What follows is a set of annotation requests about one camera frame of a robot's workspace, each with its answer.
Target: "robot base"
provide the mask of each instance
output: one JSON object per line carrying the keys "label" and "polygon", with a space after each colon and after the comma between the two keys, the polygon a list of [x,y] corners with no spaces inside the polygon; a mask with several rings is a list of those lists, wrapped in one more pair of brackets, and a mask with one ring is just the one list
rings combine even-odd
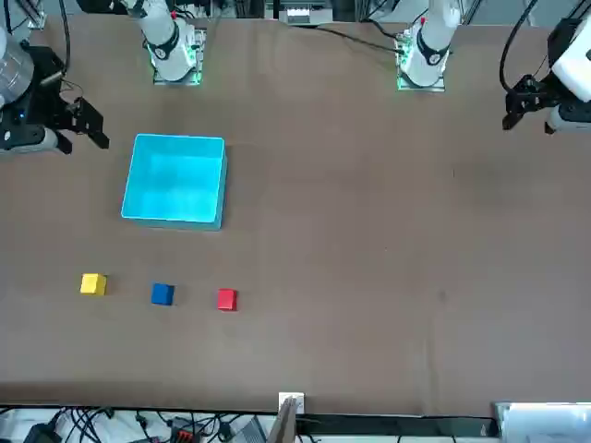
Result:
{"label": "robot base", "polygon": [[399,39],[394,42],[394,47],[396,49],[401,49],[404,51],[403,54],[396,55],[396,89],[398,90],[428,90],[431,92],[445,92],[445,83],[443,82],[443,72],[445,72],[445,63],[447,62],[446,59],[442,62],[443,63],[443,71],[441,72],[441,77],[432,86],[423,88],[417,86],[412,81],[410,81],[403,73],[401,69],[401,65],[403,64],[405,58],[408,56],[412,46],[412,32],[413,29],[405,30],[402,34],[400,34]]}
{"label": "robot base", "polygon": [[205,53],[205,40],[207,31],[205,29],[195,28],[195,46],[190,50],[189,56],[195,57],[197,63],[195,67],[187,72],[187,74],[177,81],[168,81],[162,78],[156,69],[154,69],[153,82],[154,85],[183,85],[183,86],[198,86],[203,79],[203,54]]}

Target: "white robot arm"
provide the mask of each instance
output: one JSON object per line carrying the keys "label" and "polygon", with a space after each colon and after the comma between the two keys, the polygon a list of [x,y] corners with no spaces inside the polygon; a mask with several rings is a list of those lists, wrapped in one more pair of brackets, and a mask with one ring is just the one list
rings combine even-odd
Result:
{"label": "white robot arm", "polygon": [[438,82],[461,20],[457,0],[429,0],[425,24],[416,23],[410,29],[410,51],[400,66],[411,83],[427,88]]}
{"label": "white robot arm", "polygon": [[165,0],[121,0],[146,38],[155,69],[167,81],[183,78],[197,64],[195,27],[173,19]]}
{"label": "white robot arm", "polygon": [[[548,36],[550,72],[541,80],[525,75],[510,88],[504,77],[507,52],[537,0],[532,0],[520,17],[505,44],[499,70],[501,85],[507,91],[503,129],[514,128],[526,113],[552,108],[545,124],[547,134],[591,130],[591,18],[585,18],[589,7],[581,8],[585,2],[588,0],[581,0],[571,15],[563,18]],[[576,16],[578,10],[584,11],[582,17]]]}

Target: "blue cube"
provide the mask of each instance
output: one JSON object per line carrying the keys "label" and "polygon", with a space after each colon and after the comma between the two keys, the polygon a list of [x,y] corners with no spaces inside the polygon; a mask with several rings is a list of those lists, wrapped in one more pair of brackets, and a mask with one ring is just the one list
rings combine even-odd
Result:
{"label": "blue cube", "polygon": [[173,303],[175,287],[165,283],[154,283],[151,288],[151,302],[155,305],[170,306]]}

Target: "cube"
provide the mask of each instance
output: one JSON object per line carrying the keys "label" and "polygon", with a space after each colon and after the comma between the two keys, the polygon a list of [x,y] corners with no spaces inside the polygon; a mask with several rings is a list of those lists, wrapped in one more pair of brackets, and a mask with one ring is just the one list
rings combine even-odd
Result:
{"label": "cube", "polygon": [[221,311],[236,311],[236,290],[218,290],[218,309]]}
{"label": "cube", "polygon": [[107,287],[107,278],[102,274],[82,274],[80,293],[86,295],[104,295]]}
{"label": "cube", "polygon": [[154,283],[151,288],[151,302],[155,305],[170,306],[173,303],[175,287],[171,284]]}

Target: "white device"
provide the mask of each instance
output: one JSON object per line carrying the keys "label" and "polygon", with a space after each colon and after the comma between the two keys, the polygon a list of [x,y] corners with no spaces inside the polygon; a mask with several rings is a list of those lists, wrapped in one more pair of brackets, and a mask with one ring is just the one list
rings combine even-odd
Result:
{"label": "white device", "polygon": [[458,0],[429,0],[425,24],[411,29],[411,48],[400,66],[412,83],[427,88],[438,82],[461,20]]}
{"label": "white device", "polygon": [[552,72],[581,102],[591,100],[591,17],[578,26]]}
{"label": "white device", "polygon": [[121,0],[146,37],[154,68],[167,81],[183,78],[197,65],[195,27],[173,19],[165,0]]}

